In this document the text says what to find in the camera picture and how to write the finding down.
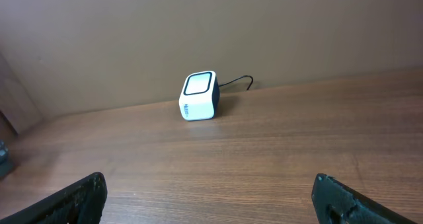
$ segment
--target black cable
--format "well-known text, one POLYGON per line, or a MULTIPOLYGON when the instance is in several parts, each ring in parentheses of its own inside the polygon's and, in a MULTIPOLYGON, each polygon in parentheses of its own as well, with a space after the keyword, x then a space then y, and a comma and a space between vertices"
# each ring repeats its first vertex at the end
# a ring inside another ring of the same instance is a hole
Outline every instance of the black cable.
MULTIPOLYGON (((250 87, 251 87, 251 85, 252 85, 252 82, 254 81, 254 80, 252 79, 252 76, 251 76, 251 75, 243 75, 243 76, 239 77, 238 79, 242 79, 242 78, 250 78, 250 79, 251 79, 250 85, 247 87, 247 90, 249 90, 249 89, 250 89, 250 87)), ((228 83, 224 83, 224 84, 222 84, 222 85, 219 85, 219 87, 222 87, 222 86, 228 85, 228 84, 230 84, 230 83, 232 83, 232 82, 237 81, 238 79, 234 79, 234 80, 232 80, 231 82, 228 82, 228 83)))

